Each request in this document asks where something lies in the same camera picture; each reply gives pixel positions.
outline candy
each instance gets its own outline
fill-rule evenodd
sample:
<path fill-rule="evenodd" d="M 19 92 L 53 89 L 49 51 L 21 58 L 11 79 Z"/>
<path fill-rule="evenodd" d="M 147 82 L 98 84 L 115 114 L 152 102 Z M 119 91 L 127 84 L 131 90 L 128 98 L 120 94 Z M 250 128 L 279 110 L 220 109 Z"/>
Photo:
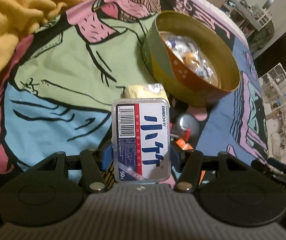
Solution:
<path fill-rule="evenodd" d="M 187 68 L 208 83 L 219 87 L 215 69 L 193 39 L 170 32 L 159 32 L 159 34 L 166 46 Z"/>

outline tin can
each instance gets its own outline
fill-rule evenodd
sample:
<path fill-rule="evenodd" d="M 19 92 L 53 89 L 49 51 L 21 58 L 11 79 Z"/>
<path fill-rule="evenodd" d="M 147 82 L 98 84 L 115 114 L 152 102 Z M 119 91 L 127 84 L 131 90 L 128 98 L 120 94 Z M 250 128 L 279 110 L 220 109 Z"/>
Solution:
<path fill-rule="evenodd" d="M 160 32 L 190 37 L 217 73 L 219 87 L 191 71 L 165 44 Z M 240 83 L 235 59 L 225 42 L 200 21 L 174 11 L 164 11 L 154 20 L 142 46 L 148 71 L 166 92 L 191 106 L 208 106 L 234 91 Z"/>
<path fill-rule="evenodd" d="M 118 99 L 112 105 L 112 147 L 117 182 L 169 178 L 169 104 L 163 98 Z"/>

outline red stripe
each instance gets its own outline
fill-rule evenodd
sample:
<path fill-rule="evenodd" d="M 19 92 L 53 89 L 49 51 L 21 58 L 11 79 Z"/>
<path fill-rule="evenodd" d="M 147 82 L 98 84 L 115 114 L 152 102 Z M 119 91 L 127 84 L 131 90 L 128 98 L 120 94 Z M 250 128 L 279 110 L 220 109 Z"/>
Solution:
<path fill-rule="evenodd" d="M 138 174 L 142 175 L 142 158 L 141 158 L 141 129 L 140 129 L 140 106 L 135 104 L 135 131 L 136 131 L 136 154 L 137 154 L 137 166 Z"/>

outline barcode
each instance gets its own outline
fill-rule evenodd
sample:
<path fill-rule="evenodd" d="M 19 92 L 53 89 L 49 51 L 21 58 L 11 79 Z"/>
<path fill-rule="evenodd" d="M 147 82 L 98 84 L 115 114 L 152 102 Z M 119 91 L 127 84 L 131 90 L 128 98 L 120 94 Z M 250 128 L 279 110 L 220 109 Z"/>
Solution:
<path fill-rule="evenodd" d="M 119 137 L 135 137 L 134 106 L 118 106 Z"/>

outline bedsheet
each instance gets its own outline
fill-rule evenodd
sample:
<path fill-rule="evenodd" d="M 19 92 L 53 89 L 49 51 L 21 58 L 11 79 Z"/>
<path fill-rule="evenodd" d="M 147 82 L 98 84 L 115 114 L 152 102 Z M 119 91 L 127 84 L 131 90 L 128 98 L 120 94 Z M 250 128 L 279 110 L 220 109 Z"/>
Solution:
<path fill-rule="evenodd" d="M 141 45 L 160 11 L 188 14 L 228 45 L 241 73 L 239 88 L 211 108 L 170 96 L 175 114 L 200 123 L 190 144 L 205 155 L 227 151 L 247 164 L 267 158 L 262 91 L 244 36 L 202 0 L 87 0 L 23 39 L 0 75 L 0 173 L 35 165 L 57 151 L 75 155 L 111 137 L 111 104 L 125 86 L 154 82 Z M 102 160 L 109 186 L 113 160 Z M 71 171 L 78 181 L 80 172 Z M 179 176 L 172 167 L 169 182 Z"/>

